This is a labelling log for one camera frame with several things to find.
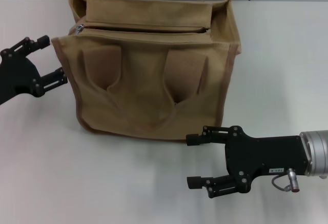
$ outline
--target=label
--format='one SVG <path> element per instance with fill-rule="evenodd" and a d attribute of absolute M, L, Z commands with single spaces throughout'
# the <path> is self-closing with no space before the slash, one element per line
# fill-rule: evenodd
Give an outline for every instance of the label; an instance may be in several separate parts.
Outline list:
<path fill-rule="evenodd" d="M 283 173 L 284 169 L 280 168 L 280 169 L 269 169 L 269 174 L 271 173 Z"/>

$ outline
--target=tan canvas bag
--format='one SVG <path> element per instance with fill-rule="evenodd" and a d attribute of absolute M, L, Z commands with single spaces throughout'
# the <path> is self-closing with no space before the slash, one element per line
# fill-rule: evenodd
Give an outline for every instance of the tan canvas bag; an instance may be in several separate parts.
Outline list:
<path fill-rule="evenodd" d="M 84 128 L 185 139 L 204 125 L 221 125 L 241 51 L 231 0 L 69 4 L 76 25 L 52 43 Z"/>

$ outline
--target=bag handle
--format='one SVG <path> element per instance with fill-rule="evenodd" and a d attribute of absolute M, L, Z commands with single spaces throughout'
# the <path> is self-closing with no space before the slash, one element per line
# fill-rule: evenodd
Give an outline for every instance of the bag handle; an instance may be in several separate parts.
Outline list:
<path fill-rule="evenodd" d="M 174 103 L 197 95 L 206 78 L 207 56 L 182 50 L 168 52 L 164 82 Z"/>
<path fill-rule="evenodd" d="M 86 76 L 91 85 L 107 97 L 126 118 L 136 132 L 154 132 L 168 124 L 176 115 L 176 104 L 198 94 L 204 80 L 206 56 L 170 50 L 163 73 L 163 88 L 169 97 L 168 115 L 154 123 L 140 121 L 121 106 L 115 92 L 121 78 L 121 47 L 106 45 L 83 51 Z"/>

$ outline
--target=table surface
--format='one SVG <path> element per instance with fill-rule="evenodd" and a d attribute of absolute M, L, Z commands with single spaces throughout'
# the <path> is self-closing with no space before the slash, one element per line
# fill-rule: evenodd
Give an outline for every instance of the table surface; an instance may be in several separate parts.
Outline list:
<path fill-rule="evenodd" d="M 223 125 L 258 137 L 328 129 L 328 3 L 233 7 L 242 54 Z M 0 11 L 0 49 L 74 24 L 66 0 L 2 0 Z M 60 67 L 52 47 L 30 59 L 41 75 Z M 226 175 L 223 145 L 91 134 L 76 120 L 70 85 L 1 105 L 0 135 L 1 223 L 327 223 L 328 180 L 299 176 L 293 194 L 264 176 L 248 194 L 209 199 L 186 177 Z"/>

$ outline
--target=silver cylinder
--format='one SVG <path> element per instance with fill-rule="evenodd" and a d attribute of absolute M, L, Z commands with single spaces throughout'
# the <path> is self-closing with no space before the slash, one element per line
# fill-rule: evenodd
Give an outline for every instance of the silver cylinder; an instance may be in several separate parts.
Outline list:
<path fill-rule="evenodd" d="M 293 169 L 288 169 L 287 175 L 288 175 L 288 179 L 291 183 L 290 189 L 292 190 L 292 192 L 299 192 L 299 187 L 298 187 L 298 182 L 297 182 L 297 177 L 296 177 L 295 171 Z"/>
<path fill-rule="evenodd" d="M 301 132 L 300 137 L 309 161 L 305 174 L 328 175 L 328 130 Z"/>

